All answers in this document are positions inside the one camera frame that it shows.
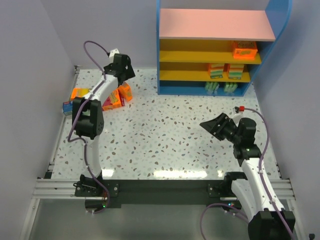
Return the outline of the orange green sponge box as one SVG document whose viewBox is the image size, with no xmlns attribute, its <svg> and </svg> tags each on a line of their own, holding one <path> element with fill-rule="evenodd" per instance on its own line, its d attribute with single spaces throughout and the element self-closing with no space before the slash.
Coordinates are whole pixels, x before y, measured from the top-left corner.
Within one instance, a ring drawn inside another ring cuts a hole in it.
<svg viewBox="0 0 320 240">
<path fill-rule="evenodd" d="M 90 88 L 74 88 L 70 95 L 70 101 L 75 99 L 76 97 L 82 98 L 86 94 L 88 94 L 91 91 Z"/>
</svg>

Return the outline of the blue sponge pack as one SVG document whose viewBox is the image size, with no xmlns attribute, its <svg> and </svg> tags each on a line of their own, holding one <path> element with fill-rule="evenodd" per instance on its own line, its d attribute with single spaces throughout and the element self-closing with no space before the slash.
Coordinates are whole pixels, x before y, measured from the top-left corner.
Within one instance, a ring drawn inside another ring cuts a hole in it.
<svg viewBox="0 0 320 240">
<path fill-rule="evenodd" d="M 205 83 L 204 89 L 208 95 L 217 95 L 219 89 L 219 83 L 215 81 L 207 81 Z"/>
<path fill-rule="evenodd" d="M 224 84 L 223 91 L 227 95 L 234 95 L 237 88 L 238 88 L 237 82 L 226 82 Z"/>
<path fill-rule="evenodd" d="M 72 115 L 73 111 L 73 102 L 72 101 L 66 101 L 62 103 L 62 112 L 65 116 Z"/>
</svg>

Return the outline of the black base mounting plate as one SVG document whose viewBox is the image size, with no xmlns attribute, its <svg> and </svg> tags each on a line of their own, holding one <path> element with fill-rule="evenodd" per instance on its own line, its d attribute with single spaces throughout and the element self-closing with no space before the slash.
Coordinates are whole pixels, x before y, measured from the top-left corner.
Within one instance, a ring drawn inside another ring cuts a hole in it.
<svg viewBox="0 0 320 240">
<path fill-rule="evenodd" d="M 85 198 L 85 206 L 121 208 L 122 205 L 241 204 L 229 180 L 102 180 L 84 178 L 73 184 L 74 195 Z"/>
</svg>

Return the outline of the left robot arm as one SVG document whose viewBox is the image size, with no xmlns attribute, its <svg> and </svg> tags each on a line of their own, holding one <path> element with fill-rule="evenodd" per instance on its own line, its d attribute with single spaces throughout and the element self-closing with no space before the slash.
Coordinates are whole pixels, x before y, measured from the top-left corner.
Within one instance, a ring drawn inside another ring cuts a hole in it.
<svg viewBox="0 0 320 240">
<path fill-rule="evenodd" d="M 84 172 L 87 178 L 98 178 L 102 173 L 99 160 L 99 138 L 104 130 L 103 103 L 120 85 L 135 77 L 131 58 L 113 49 L 110 64 L 102 71 L 100 81 L 83 97 L 72 101 L 72 127 L 84 146 Z"/>
</svg>

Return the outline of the pink sponge box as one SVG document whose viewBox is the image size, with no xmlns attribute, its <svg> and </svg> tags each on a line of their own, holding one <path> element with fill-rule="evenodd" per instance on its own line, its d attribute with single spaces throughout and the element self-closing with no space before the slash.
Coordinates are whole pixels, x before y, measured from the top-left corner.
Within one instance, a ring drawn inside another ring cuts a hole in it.
<svg viewBox="0 0 320 240">
<path fill-rule="evenodd" d="M 118 89 L 114 90 L 102 105 L 103 111 L 118 109 L 125 106 L 124 98 Z"/>
</svg>

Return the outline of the blue shelf unit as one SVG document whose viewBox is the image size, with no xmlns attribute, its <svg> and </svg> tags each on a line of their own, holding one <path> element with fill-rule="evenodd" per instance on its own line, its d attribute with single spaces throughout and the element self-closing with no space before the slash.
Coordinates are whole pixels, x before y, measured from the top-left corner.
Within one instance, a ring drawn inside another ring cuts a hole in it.
<svg viewBox="0 0 320 240">
<path fill-rule="evenodd" d="M 264 10 L 163 8 L 156 3 L 157 86 L 160 95 L 208 95 L 206 82 L 218 82 L 217 95 L 243 96 L 285 30 L 292 1 L 271 0 Z M 233 41 L 255 41 L 254 60 L 235 59 Z M 223 78 L 211 79 L 209 63 L 224 64 Z M 241 79 L 229 79 L 228 64 L 245 64 Z M 237 83 L 234 95 L 225 83 Z"/>
</svg>

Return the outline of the blue sponge pack front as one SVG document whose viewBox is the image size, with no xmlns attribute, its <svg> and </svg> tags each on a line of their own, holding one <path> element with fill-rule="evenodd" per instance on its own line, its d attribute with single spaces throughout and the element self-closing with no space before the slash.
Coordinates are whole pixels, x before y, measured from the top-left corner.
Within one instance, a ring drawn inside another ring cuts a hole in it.
<svg viewBox="0 0 320 240">
<path fill-rule="evenodd" d="M 204 89 L 208 95 L 217 95 L 219 89 L 219 83 L 215 81 L 207 81 L 205 83 Z"/>
</svg>

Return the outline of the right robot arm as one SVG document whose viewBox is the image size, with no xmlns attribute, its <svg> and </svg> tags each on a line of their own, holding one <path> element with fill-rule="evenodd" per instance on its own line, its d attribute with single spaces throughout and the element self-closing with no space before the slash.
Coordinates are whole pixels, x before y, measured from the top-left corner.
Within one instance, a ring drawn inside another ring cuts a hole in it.
<svg viewBox="0 0 320 240">
<path fill-rule="evenodd" d="M 239 200 L 248 221 L 251 240 L 293 240 L 296 218 L 285 209 L 268 178 L 264 154 L 255 143 L 256 122 L 242 116 L 240 109 L 234 117 L 225 113 L 200 123 L 200 126 L 219 141 L 233 145 L 233 155 L 241 172 L 228 172 L 221 190 L 231 191 Z"/>
</svg>

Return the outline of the orange yellow sponge box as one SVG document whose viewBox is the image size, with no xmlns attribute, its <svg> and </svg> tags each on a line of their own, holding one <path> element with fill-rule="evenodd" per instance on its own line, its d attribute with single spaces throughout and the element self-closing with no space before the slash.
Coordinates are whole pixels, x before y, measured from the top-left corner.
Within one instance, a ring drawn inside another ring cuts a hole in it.
<svg viewBox="0 0 320 240">
<path fill-rule="evenodd" d="M 224 63 L 209 63 L 208 74 L 211 79 L 220 79 L 223 78 L 223 73 L 225 69 Z"/>
</svg>

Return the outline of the orange Scrub Daddy box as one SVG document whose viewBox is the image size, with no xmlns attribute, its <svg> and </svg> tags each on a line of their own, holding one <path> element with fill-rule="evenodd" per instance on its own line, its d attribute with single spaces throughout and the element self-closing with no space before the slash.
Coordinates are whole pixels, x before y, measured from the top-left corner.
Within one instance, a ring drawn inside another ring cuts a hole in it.
<svg viewBox="0 0 320 240">
<path fill-rule="evenodd" d="M 232 56 L 234 59 L 254 60 L 258 52 L 255 41 L 235 40 L 232 42 Z"/>
</svg>

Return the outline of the aluminium frame rail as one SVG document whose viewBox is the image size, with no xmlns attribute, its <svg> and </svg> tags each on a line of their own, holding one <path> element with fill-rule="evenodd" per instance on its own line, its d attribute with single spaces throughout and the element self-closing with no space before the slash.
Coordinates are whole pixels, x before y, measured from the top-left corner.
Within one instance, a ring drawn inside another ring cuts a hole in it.
<svg viewBox="0 0 320 240">
<path fill-rule="evenodd" d="M 75 179 L 37 179 L 32 193 L 33 199 L 74 199 Z M 289 179 L 272 179 L 271 185 L 280 200 L 295 200 Z"/>
</svg>

